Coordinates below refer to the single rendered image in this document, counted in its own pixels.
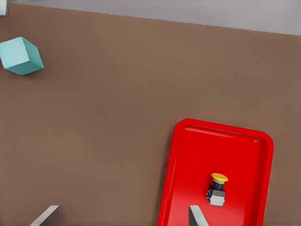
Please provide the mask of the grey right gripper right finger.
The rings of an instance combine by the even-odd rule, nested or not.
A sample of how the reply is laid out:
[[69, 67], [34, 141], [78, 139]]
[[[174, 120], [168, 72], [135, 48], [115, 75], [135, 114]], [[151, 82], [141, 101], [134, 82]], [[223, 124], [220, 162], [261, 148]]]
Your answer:
[[189, 206], [189, 226], [209, 226], [203, 212], [197, 205]]

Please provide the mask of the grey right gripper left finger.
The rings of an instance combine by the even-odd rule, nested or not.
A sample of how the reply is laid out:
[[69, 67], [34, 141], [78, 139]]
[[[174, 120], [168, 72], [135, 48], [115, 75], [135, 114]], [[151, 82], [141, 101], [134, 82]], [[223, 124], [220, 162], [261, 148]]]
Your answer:
[[62, 226], [62, 206], [51, 205], [30, 226]]

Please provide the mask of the red plastic tray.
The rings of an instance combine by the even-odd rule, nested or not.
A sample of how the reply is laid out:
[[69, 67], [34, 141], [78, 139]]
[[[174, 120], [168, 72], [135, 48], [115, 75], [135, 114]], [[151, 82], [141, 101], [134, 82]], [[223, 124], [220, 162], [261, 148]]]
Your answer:
[[[260, 131], [195, 119], [177, 123], [157, 226], [188, 226], [197, 205], [209, 226], [263, 226], [274, 144]], [[225, 202], [206, 198], [212, 174], [227, 177]]]

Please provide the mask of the teal cube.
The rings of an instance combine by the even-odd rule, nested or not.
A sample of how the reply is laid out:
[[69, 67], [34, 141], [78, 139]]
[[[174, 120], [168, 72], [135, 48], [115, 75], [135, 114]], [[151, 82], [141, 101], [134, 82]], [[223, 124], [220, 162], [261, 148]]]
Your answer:
[[0, 60], [4, 69], [19, 75], [44, 69], [38, 48], [23, 37], [1, 42]]

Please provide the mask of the yellow-capped push button switch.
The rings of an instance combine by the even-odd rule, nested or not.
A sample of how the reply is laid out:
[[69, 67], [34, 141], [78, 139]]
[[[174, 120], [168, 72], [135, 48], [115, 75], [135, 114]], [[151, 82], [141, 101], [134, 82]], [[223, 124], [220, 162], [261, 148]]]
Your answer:
[[206, 199], [209, 201], [210, 205], [222, 207], [225, 202], [224, 184], [228, 181], [228, 178], [220, 173], [212, 173], [212, 182], [208, 187], [206, 193]]

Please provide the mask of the silver frame post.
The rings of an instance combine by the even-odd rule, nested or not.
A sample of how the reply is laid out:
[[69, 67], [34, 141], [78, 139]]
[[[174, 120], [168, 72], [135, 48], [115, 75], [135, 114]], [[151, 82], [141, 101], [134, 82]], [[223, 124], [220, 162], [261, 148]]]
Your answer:
[[9, 11], [9, 1], [0, 0], [0, 17], [8, 16]]

